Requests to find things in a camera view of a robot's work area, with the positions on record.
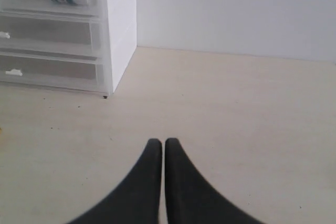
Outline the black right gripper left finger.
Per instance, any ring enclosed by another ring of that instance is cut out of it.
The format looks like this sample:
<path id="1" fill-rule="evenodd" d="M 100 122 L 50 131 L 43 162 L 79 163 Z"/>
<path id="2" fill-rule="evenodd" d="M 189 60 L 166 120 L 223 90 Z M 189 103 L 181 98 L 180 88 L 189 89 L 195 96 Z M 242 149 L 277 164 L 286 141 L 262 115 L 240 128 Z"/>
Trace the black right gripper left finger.
<path id="1" fill-rule="evenodd" d="M 71 223 L 159 223 L 161 178 L 162 143 L 152 138 L 120 184 Z"/>

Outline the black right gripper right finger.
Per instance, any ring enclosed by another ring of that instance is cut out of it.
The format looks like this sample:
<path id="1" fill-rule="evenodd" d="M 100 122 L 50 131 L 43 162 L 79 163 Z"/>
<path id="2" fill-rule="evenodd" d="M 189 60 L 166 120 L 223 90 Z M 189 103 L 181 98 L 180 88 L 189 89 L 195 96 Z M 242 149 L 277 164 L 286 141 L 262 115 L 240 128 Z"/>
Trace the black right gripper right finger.
<path id="1" fill-rule="evenodd" d="M 180 141 L 165 141 L 168 223 L 261 223 L 222 196 L 197 170 Z"/>

